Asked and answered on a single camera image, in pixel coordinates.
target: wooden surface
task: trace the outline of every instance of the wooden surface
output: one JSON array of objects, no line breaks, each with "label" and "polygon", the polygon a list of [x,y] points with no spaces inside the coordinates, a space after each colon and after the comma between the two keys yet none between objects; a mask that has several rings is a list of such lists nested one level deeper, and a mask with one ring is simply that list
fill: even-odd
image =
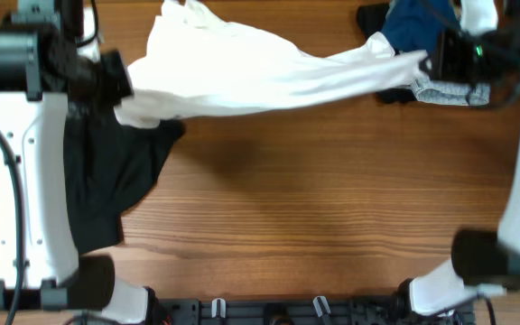
[{"label": "wooden surface", "polygon": [[[374,2],[208,4],[325,56],[364,42],[353,17]],[[0,17],[11,3],[0,0]],[[100,1],[105,48],[119,48],[127,63],[142,57],[159,7]],[[125,243],[106,250],[117,273],[162,298],[347,297],[390,293],[431,271],[462,226],[496,228],[520,107],[383,106],[365,96],[187,125],[156,188],[125,214]],[[520,293],[495,305],[499,324],[520,324]],[[22,313],[16,323],[68,316]],[[488,323],[480,305],[478,320]]]}]

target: wood grain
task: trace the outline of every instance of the wood grain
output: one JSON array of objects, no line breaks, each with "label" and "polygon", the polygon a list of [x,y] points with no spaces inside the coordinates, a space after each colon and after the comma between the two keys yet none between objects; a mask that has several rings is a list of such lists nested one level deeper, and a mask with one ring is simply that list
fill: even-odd
[{"label": "wood grain", "polygon": [[[1,17],[12,6],[0,1]],[[209,7],[325,56],[364,42],[353,17],[365,3]],[[99,10],[104,47],[119,48],[128,63],[144,56],[160,3],[106,0]],[[515,169],[520,108],[383,106],[365,96],[187,124],[158,185],[124,215],[125,243],[103,251],[118,274],[163,298],[346,297],[390,293],[443,262],[460,227],[497,226]],[[495,305],[499,324],[520,324],[520,293]],[[16,323],[68,317],[22,313]],[[478,320],[488,322],[480,305]]]}]

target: blue cloth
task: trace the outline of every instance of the blue cloth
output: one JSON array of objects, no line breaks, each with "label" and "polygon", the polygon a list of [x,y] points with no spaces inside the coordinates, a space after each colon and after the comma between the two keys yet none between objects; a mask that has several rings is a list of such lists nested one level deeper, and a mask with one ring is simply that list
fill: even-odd
[{"label": "blue cloth", "polygon": [[[436,11],[450,22],[459,25],[459,20],[450,6],[449,0],[429,0]],[[436,50],[439,33],[446,27],[419,0],[396,0],[386,17],[381,33],[391,46],[399,51],[409,52]]]}]

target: black metal base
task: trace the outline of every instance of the black metal base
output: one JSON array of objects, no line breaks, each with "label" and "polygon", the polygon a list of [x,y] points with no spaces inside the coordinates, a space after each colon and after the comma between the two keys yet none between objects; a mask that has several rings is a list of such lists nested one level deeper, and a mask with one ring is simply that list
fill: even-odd
[{"label": "black metal base", "polygon": [[171,314],[172,325],[264,325],[264,307],[267,303],[283,304],[294,325],[474,325],[472,305],[457,310],[451,317],[424,320],[418,316],[391,320],[389,310],[377,302],[386,297],[357,297],[352,300],[329,301],[330,313],[319,317],[313,301],[226,302],[225,318],[216,310],[214,302],[197,300],[160,300]]}]

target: white cloth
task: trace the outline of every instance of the white cloth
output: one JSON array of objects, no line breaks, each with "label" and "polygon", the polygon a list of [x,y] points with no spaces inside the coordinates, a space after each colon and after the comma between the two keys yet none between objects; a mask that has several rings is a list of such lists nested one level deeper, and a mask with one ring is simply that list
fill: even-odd
[{"label": "white cloth", "polygon": [[226,23],[198,1],[165,0],[146,56],[128,68],[135,96],[116,116],[146,128],[160,119],[308,107],[411,84],[426,55],[395,57],[376,33],[360,48],[316,58],[270,32]]}]

